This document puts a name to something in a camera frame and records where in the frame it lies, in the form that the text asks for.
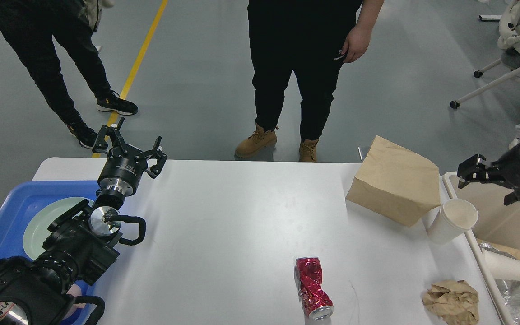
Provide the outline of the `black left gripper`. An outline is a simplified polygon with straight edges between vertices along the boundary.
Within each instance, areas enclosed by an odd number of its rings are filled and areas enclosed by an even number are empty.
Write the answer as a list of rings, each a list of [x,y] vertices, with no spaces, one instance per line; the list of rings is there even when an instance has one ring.
[[[129,197],[136,193],[143,172],[152,179],[160,175],[168,156],[160,146],[162,138],[159,136],[150,150],[140,150],[136,160],[130,158],[130,146],[120,133],[124,120],[121,117],[117,124],[103,125],[97,133],[92,152],[107,156],[97,180],[99,187],[116,190]]]

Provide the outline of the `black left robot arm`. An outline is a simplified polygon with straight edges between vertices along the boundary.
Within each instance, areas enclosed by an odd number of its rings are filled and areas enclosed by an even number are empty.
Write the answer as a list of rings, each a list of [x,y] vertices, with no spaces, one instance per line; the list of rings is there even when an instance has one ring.
[[[75,304],[95,306],[86,324],[103,316],[105,301],[97,296],[68,293],[78,280],[89,285],[116,262],[115,245],[138,245],[146,236],[146,221],[120,213],[127,197],[138,189],[143,173],[156,178],[167,160],[157,137],[150,150],[128,144],[121,136],[121,119],[101,127],[94,153],[107,155],[94,202],[83,199],[48,226],[43,253],[30,261],[21,256],[0,259],[0,325],[59,325]]]

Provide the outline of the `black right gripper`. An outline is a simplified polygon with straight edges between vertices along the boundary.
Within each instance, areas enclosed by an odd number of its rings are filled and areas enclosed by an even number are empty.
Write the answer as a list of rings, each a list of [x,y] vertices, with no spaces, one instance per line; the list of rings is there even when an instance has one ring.
[[[503,204],[507,206],[520,202],[520,143],[503,154],[497,160],[497,166],[487,164],[481,154],[471,156],[458,165],[457,177],[460,179],[458,189],[475,182],[504,186],[505,179],[514,189],[504,197]]]

